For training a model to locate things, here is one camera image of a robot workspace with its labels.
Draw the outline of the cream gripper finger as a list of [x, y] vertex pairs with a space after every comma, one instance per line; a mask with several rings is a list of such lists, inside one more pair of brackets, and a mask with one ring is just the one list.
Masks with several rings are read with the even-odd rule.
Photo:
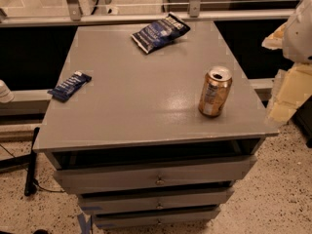
[[286, 24], [280, 25], [273, 33], [265, 37], [261, 46], [268, 50], [279, 50], [283, 48], [283, 39]]
[[267, 121], [272, 125], [286, 124], [311, 96], [312, 64], [295, 63], [288, 71], [279, 69], [267, 106]]

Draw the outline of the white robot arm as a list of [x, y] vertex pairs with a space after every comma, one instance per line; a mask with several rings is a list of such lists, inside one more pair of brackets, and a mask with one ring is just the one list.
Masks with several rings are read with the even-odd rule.
[[291, 69], [279, 70], [275, 76], [267, 106], [267, 121], [282, 126], [312, 96], [312, 0], [302, 0], [262, 46], [281, 49], [284, 58], [293, 62]]

